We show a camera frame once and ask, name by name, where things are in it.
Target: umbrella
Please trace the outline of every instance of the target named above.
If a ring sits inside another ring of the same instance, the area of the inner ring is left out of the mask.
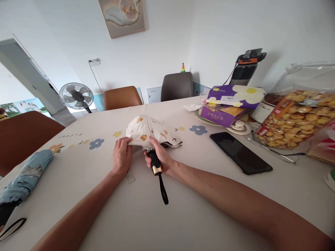
[[[169,126],[147,115],[136,116],[126,129],[126,136],[133,139],[129,145],[141,146],[147,151],[148,156],[151,158],[151,170],[155,176],[159,176],[162,198],[166,205],[169,203],[169,200],[161,176],[163,173],[161,163],[156,155],[155,148],[148,140],[148,137],[152,136],[156,138],[164,147],[180,147],[182,141],[173,134],[173,132],[174,130]]]
[[[34,153],[16,178],[4,188],[0,194],[0,232],[5,227],[15,207],[25,201],[28,195],[33,191],[52,158],[53,153],[51,150],[42,150]]]

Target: hand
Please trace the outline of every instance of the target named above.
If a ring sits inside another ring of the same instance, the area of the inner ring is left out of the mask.
[[[113,174],[124,176],[128,172],[133,159],[133,146],[127,146],[127,144],[132,140],[132,138],[123,137],[115,142],[113,151],[114,166],[111,171]]]
[[[176,161],[170,157],[170,155],[167,153],[165,148],[162,147],[161,144],[154,137],[149,136],[149,141],[155,147],[157,157],[159,161],[161,162],[162,171],[164,173],[167,172],[173,166],[175,166]],[[151,158],[148,156],[147,151],[144,151],[143,153],[146,156],[147,166],[151,168]]]

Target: gray chair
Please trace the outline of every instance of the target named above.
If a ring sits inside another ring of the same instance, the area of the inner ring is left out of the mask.
[[[192,73],[174,73],[164,77],[161,102],[193,96]]]

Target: smartphone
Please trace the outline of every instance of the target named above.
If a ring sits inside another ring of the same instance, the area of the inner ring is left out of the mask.
[[[272,171],[272,167],[227,132],[212,134],[212,140],[247,175]]]

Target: purple box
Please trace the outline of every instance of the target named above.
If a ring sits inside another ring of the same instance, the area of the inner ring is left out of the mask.
[[[243,85],[214,86],[208,94],[207,102],[218,105],[256,109],[264,98],[265,91],[260,87]]]
[[[200,116],[224,127],[243,117],[249,109],[208,103],[203,106]]]

